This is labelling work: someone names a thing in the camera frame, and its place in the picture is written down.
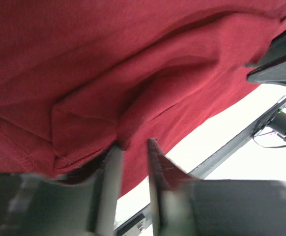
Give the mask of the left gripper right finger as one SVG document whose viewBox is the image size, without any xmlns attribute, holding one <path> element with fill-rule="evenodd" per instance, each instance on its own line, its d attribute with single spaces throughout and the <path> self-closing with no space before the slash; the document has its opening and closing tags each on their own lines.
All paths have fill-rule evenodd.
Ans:
<svg viewBox="0 0 286 236">
<path fill-rule="evenodd" d="M 147 141 L 153 234 L 286 236 L 286 182 L 202 180 L 182 171 Z"/>
</svg>

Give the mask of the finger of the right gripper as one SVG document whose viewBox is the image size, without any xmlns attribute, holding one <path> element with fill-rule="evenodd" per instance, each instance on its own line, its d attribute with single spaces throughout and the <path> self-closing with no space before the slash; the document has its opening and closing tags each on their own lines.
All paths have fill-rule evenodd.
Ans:
<svg viewBox="0 0 286 236">
<path fill-rule="evenodd" d="M 266 54 L 247 75 L 254 84 L 272 84 L 286 87 L 286 30 L 275 37 Z"/>
</svg>

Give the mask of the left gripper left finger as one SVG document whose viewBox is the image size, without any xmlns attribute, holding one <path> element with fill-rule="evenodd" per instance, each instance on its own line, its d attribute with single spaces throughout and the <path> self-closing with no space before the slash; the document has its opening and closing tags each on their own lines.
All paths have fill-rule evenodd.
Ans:
<svg viewBox="0 0 286 236">
<path fill-rule="evenodd" d="M 112 236 L 122 165 L 113 145 L 58 179 L 0 173 L 0 236 Z"/>
</svg>

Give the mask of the dark red t-shirt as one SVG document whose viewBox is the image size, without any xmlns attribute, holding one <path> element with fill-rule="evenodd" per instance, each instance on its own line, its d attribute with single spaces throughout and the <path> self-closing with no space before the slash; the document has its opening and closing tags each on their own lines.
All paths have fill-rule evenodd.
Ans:
<svg viewBox="0 0 286 236">
<path fill-rule="evenodd" d="M 0 0 L 0 172 L 66 174 L 118 142 L 122 194 L 256 89 L 286 0 Z"/>
</svg>

